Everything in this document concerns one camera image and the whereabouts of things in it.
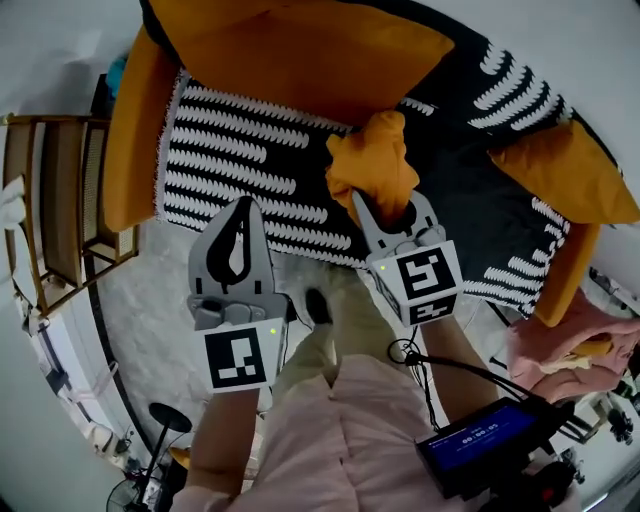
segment orange cushion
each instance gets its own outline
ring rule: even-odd
[[[553,258],[535,309],[547,327],[558,325],[569,309],[589,268],[599,233],[600,224],[574,224]]]
[[[416,171],[404,159],[404,116],[400,112],[381,112],[365,127],[340,138],[331,135],[327,148],[333,163],[327,170],[331,197],[349,212],[358,226],[360,219],[353,204],[353,189],[359,189],[378,208],[378,219],[390,226],[409,204],[411,192],[420,183]]]
[[[393,109],[453,48],[428,27],[334,0],[151,4],[207,87],[360,126]]]
[[[572,222],[640,220],[622,176],[577,121],[528,135],[489,155],[502,171]]]
[[[122,76],[104,162],[104,219],[116,233],[154,215],[158,137],[177,73],[141,28]]]

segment pink shirt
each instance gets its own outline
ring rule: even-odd
[[[176,494],[172,512],[476,512],[486,497],[445,500],[414,446],[432,434],[424,392],[368,356],[342,361],[330,388],[301,382],[268,414],[260,471],[233,502],[200,487]]]

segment person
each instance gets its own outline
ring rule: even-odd
[[[326,267],[321,282],[306,294],[313,331],[273,386],[253,486],[240,493],[258,390],[216,394],[172,511],[479,510],[473,500],[445,500],[419,458],[414,440],[433,433],[424,391],[389,358],[396,336],[364,283],[338,267]],[[452,316],[421,331],[430,355],[484,367]],[[397,344],[392,357],[402,360]],[[498,400],[496,386],[476,375],[431,371],[450,422]]]

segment black and white patterned blanket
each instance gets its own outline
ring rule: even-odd
[[[411,6],[411,19],[426,12],[428,24],[440,23],[434,28],[457,46],[397,107],[407,120],[407,160],[456,244],[465,292],[529,316],[570,223],[497,169],[486,149],[575,113],[509,52],[421,9],[427,8]],[[157,215],[201,231],[248,194],[260,204],[272,250],[362,268],[368,254],[362,233],[325,181],[328,136],[351,130],[207,89],[183,71],[158,148]]]

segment orange pillow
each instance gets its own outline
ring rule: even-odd
[[[151,0],[211,89],[362,126],[393,109],[454,46],[424,25],[334,0]]]
[[[357,133],[341,139],[331,135],[327,148],[333,163],[327,169],[327,185],[331,197],[349,212],[360,226],[353,204],[353,189],[364,192],[375,202],[378,218],[392,225],[402,217],[411,192],[420,178],[404,159],[404,116],[388,111],[374,115]]]
[[[527,135],[493,162],[571,222],[629,224],[640,209],[622,176],[578,121]]]

